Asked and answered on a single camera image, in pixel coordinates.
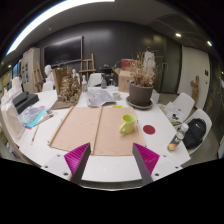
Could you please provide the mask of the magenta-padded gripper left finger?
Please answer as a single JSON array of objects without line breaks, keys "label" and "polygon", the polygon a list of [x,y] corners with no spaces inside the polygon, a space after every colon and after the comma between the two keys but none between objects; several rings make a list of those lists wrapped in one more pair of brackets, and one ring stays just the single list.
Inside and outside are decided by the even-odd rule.
[{"label": "magenta-padded gripper left finger", "polygon": [[75,184],[80,184],[91,153],[89,143],[81,145],[65,155],[57,154],[42,169]]}]

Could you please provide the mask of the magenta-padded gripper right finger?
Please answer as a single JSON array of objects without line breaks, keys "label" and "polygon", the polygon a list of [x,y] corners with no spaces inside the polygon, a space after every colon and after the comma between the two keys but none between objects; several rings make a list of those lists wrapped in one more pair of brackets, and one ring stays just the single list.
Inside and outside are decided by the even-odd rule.
[{"label": "magenta-padded gripper right finger", "polygon": [[144,185],[182,169],[182,167],[175,163],[169,156],[159,155],[137,143],[133,144],[132,153]]}]

